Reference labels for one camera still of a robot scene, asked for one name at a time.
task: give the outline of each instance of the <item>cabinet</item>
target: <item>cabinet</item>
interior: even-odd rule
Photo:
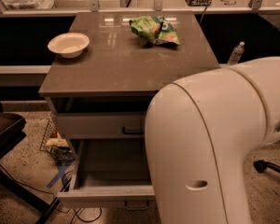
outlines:
[[[129,19],[164,16],[180,46],[152,46],[133,34]],[[203,32],[189,11],[78,13],[70,31],[87,35],[81,56],[57,57],[39,94],[75,156],[68,207],[154,205],[144,126],[147,108],[166,84],[219,68]]]

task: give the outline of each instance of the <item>green chip bag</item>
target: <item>green chip bag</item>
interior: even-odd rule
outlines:
[[[132,32],[154,45],[175,43],[179,45],[177,33],[164,17],[139,17],[130,20]]]

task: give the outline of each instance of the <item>plastic bottle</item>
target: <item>plastic bottle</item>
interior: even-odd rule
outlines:
[[[237,64],[240,61],[242,54],[245,51],[244,45],[245,42],[241,41],[240,44],[233,49],[230,59],[227,62],[228,65]]]

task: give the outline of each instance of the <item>floor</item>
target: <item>floor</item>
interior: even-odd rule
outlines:
[[[1,164],[20,182],[56,195],[63,186],[58,177],[58,167],[48,153],[39,150],[49,120],[48,107],[44,102],[38,101],[29,104],[5,102],[4,108],[5,111],[16,112],[26,118],[24,131],[27,137],[1,160]],[[280,224],[280,174],[270,170],[265,174],[258,174],[253,168],[253,162],[261,159],[280,165],[280,141],[251,152],[245,160],[245,181],[253,224]],[[73,167],[72,163],[64,166],[63,170],[68,172]],[[52,200],[51,194],[29,190],[47,203]],[[80,210],[79,216],[90,221],[96,219],[99,214],[98,208],[89,208]],[[40,213],[32,206],[0,186],[0,224],[36,223],[39,217]],[[72,209],[69,210],[60,204],[47,223],[83,222],[75,217]],[[161,222],[158,210],[155,208],[142,212],[131,212],[123,208],[102,208],[102,215],[93,223],[159,224]]]

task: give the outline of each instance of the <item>countertop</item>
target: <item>countertop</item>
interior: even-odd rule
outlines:
[[[133,34],[129,19],[140,16],[164,16],[180,45],[153,46]],[[90,44],[75,59],[55,59],[43,97],[153,96],[174,80],[219,68],[191,11],[78,13],[70,31]]]

